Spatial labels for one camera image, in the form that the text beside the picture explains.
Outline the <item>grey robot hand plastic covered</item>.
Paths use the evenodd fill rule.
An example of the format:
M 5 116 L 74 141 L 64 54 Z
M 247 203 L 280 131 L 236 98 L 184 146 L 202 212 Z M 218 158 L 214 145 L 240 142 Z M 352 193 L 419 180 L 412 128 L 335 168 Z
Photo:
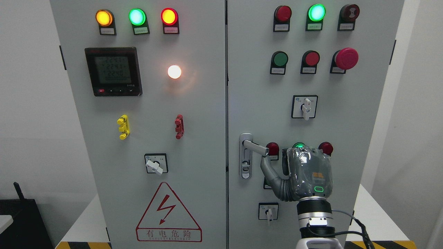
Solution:
M 308 146 L 285 152 L 288 179 L 278 176 L 268 156 L 261 158 L 260 168 L 275 196 L 285 202 L 312 196 L 328 198 L 333 189 L 330 156 Z

